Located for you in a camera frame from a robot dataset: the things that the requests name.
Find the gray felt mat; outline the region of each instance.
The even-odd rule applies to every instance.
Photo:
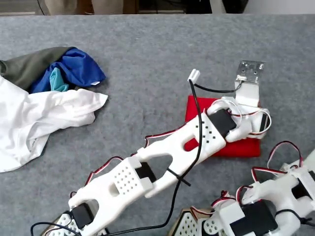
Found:
[[[265,61],[260,98],[273,126],[262,141],[260,158],[210,158],[194,168],[187,176],[192,186],[181,186],[171,222],[183,207],[206,207],[222,189],[250,184],[250,167],[265,166],[279,141],[291,140],[308,155],[315,147],[314,25],[314,15],[0,18],[1,59],[48,47],[78,47],[108,75],[95,91],[109,95],[93,124],[52,134],[41,157],[0,174],[0,235],[29,236],[31,224],[52,221],[67,209],[69,193],[84,184],[91,170],[113,155],[129,156],[144,145],[145,135],[183,124],[190,94],[187,76],[193,68],[201,71],[200,84],[228,89],[240,60]],[[272,165],[295,159],[297,154],[284,147]],[[161,174],[169,161],[152,163]],[[173,187],[135,202],[109,230],[163,222],[172,192]],[[162,236],[169,228],[129,235]],[[297,235],[313,234],[302,226]]]

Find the red cloth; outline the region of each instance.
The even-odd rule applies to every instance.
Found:
[[[216,100],[216,98],[199,97],[198,102],[201,112],[207,109]],[[192,95],[188,96],[185,122],[195,118],[198,114],[195,101]],[[198,146],[196,139],[192,139],[184,145],[186,151],[190,151]],[[226,146],[215,153],[213,156],[226,157],[257,157],[260,156],[259,139],[242,139],[233,143],[226,143]]]

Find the teal cloth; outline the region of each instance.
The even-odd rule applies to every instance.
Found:
[[[63,77],[60,73],[60,70],[55,67],[51,72],[49,77],[51,91],[66,92],[68,91],[69,85],[63,82]]]

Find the dark green cloth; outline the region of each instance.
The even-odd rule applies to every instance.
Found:
[[[0,60],[0,75],[27,90],[34,81],[42,76],[51,63],[59,60],[71,48],[47,48],[10,60]]]

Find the white robotic arm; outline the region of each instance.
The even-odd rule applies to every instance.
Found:
[[[238,199],[239,190],[236,199],[219,199],[211,216],[196,222],[196,236],[293,235],[303,223],[301,220],[307,222],[306,217],[315,210],[315,151],[304,164],[301,160],[284,164],[274,179],[247,186],[242,200]],[[173,236],[180,232],[178,227]]]
[[[195,83],[199,72],[193,70],[190,79]],[[270,127],[271,119],[263,119],[269,111],[256,106],[239,104],[233,97],[223,97],[201,113],[202,146],[199,164],[223,147],[248,136],[261,139]],[[150,198],[169,187],[192,164],[198,148],[184,150],[184,144],[195,138],[199,142],[198,116],[161,141],[143,147],[125,158],[110,172],[93,179],[69,200],[69,207],[82,236],[94,236],[113,222],[122,211],[138,198]],[[156,179],[147,161],[169,154],[172,163],[165,174]],[[93,201],[98,210],[91,211]]]

